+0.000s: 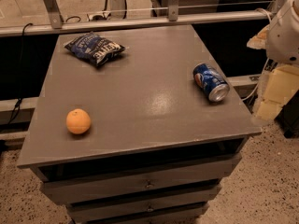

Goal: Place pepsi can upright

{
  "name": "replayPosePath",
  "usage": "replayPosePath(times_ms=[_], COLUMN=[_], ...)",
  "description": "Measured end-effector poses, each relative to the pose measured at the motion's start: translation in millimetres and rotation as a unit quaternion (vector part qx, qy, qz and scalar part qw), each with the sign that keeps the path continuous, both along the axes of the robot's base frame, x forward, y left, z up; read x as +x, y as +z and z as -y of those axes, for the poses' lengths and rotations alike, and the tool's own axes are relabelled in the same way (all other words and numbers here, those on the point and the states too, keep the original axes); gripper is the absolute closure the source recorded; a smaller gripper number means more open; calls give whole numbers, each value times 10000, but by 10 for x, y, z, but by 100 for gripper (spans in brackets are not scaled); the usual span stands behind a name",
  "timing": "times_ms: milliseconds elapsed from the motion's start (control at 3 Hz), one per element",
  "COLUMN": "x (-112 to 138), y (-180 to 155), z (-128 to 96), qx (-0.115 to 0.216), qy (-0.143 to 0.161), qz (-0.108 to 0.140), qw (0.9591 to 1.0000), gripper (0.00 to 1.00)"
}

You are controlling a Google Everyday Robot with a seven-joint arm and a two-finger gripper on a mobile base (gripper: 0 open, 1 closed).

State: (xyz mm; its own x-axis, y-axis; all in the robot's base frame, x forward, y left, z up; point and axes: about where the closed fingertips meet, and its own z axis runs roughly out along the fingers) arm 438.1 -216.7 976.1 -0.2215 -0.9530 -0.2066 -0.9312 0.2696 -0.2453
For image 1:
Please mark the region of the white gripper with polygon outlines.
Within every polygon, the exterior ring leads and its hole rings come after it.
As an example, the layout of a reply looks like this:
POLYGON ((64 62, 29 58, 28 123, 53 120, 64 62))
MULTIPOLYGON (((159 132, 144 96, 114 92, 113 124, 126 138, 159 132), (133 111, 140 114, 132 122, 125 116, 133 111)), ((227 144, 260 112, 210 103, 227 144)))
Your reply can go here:
POLYGON ((269 59, 285 63, 269 74, 255 113, 259 119, 273 120, 299 91, 299 67, 296 66, 299 64, 299 0, 287 0, 269 26, 253 36, 247 47, 266 49, 269 59))

